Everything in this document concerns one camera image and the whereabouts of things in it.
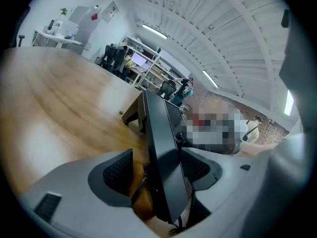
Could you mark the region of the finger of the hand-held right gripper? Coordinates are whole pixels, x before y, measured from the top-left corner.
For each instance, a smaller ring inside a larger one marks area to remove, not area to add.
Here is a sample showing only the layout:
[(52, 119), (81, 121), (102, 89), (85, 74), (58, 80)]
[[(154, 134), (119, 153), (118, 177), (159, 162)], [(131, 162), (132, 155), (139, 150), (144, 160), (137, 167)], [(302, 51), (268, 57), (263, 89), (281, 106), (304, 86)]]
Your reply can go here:
[(294, 98), (303, 131), (270, 154), (260, 191), (245, 219), (242, 238), (317, 238), (317, 51), (291, 11), (280, 78)]

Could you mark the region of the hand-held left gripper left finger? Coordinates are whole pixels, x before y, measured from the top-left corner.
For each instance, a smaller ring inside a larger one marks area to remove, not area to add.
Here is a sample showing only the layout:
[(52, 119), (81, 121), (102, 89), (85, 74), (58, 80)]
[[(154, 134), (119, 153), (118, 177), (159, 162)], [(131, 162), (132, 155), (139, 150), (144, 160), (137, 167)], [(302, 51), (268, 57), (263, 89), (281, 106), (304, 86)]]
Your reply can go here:
[(31, 185), (19, 203), (52, 238), (159, 238), (128, 197), (133, 151), (62, 164)]

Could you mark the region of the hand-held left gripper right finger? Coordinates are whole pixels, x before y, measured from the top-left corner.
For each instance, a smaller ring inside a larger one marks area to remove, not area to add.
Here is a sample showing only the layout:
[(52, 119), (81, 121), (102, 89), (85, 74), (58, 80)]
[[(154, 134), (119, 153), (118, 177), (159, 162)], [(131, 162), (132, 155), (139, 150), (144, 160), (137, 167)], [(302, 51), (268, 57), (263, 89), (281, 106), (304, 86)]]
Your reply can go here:
[(246, 218), (257, 195), (256, 163), (253, 159), (182, 148), (209, 166), (192, 183), (193, 198), (206, 217), (182, 232), (182, 238), (247, 238)]

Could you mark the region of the ceiling tube light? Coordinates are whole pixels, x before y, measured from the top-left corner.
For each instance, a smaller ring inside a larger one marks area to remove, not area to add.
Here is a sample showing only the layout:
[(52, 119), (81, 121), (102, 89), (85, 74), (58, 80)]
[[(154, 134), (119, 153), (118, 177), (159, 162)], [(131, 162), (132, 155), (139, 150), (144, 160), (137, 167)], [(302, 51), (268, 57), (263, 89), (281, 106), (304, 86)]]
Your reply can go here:
[(290, 116), (292, 112), (293, 104), (294, 104), (294, 98), (292, 96), (292, 93), (290, 90), (287, 90), (287, 97), (286, 97), (286, 103), (284, 108), (285, 115)]
[(160, 36), (161, 38), (163, 38), (165, 40), (167, 39), (167, 36), (165, 34), (161, 33), (160, 31), (158, 31), (158, 30), (156, 30), (156, 29), (154, 29), (154, 28), (152, 28), (152, 27), (150, 27), (148, 25), (143, 24), (142, 27), (144, 29), (146, 29), (146, 30), (148, 30), (148, 31)]
[(208, 74), (208, 72), (206, 70), (203, 70), (203, 74), (211, 81), (211, 83), (214, 85), (214, 87), (216, 89), (219, 88), (219, 86), (217, 85), (217, 83), (214, 81), (214, 79)]

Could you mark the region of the wooden table with metal legs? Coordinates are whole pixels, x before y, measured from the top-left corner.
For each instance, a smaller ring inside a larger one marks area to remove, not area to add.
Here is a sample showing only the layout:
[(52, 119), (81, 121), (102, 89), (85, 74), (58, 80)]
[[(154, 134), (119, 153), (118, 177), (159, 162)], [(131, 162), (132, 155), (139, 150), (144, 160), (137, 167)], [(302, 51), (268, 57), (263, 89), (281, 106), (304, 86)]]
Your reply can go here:
[(76, 53), (11, 48), (0, 60), (0, 167), (17, 196), (54, 168), (133, 150), (133, 193), (148, 160), (122, 114), (139, 91)]

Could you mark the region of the white shelf unit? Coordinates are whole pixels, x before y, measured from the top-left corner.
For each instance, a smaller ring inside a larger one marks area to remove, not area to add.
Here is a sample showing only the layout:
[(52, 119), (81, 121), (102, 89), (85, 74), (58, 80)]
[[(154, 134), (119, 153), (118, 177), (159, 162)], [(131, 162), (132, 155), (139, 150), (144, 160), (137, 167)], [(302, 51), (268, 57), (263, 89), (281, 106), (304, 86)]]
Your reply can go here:
[(160, 52), (153, 50), (134, 37), (124, 36), (121, 44), (127, 46), (132, 53), (138, 53), (147, 61), (143, 66), (133, 64), (126, 77), (126, 82), (139, 90), (157, 92), (162, 83), (176, 78), (188, 78), (175, 66), (161, 56)]

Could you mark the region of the lit computer monitor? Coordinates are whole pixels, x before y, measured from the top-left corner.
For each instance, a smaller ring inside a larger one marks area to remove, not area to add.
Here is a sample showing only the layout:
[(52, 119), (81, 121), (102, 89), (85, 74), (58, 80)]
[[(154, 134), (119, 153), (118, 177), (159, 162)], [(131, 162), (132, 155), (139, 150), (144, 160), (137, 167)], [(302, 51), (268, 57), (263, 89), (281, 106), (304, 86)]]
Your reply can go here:
[(134, 53), (131, 57), (131, 60), (137, 64), (138, 66), (143, 66), (144, 63), (146, 63), (146, 59), (140, 56), (138, 53)]

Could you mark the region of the white desk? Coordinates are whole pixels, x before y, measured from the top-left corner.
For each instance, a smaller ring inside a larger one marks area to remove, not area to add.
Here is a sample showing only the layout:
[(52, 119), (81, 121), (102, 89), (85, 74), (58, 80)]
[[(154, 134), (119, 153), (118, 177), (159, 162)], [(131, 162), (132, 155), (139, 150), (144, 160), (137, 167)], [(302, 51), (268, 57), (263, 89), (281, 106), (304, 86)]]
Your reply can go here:
[(35, 42), (36, 42), (36, 40), (37, 40), (37, 38), (39, 36), (42, 36), (42, 37), (44, 37), (44, 38), (46, 38), (48, 40), (53, 40), (53, 41), (57, 42), (56, 48), (61, 48), (63, 44), (74, 44), (74, 45), (82, 46), (81, 42), (78, 42), (78, 41), (75, 41), (75, 40), (70, 40), (70, 39), (56, 37), (56, 36), (53, 36), (51, 34), (44, 33), (44, 32), (37, 31), (37, 30), (35, 30), (35, 33), (36, 33), (36, 35), (33, 38), (31, 46), (33, 46), (35, 44)]

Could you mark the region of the grey refrigerator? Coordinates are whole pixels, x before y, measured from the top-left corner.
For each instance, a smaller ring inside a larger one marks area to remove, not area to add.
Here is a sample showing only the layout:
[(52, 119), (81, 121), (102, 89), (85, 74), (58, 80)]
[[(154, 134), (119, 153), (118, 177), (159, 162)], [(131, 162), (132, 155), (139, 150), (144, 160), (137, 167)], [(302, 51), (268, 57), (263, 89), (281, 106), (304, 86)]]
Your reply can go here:
[(73, 50), (75, 53), (82, 55), (90, 35), (100, 22), (99, 16), (97, 20), (91, 20), (91, 16), (95, 13), (98, 12), (93, 6), (76, 7), (69, 20), (79, 26), (74, 40), (81, 42), (82, 46), (69, 44), (66, 47), (67, 49)]

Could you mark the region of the white printer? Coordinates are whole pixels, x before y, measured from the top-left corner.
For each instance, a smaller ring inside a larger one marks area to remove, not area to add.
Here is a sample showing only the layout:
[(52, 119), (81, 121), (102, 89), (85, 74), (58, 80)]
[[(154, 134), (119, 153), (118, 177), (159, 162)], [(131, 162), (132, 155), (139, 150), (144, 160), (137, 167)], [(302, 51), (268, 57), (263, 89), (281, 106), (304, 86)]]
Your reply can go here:
[(58, 37), (75, 36), (78, 25), (69, 20), (57, 20), (54, 24), (54, 35)]

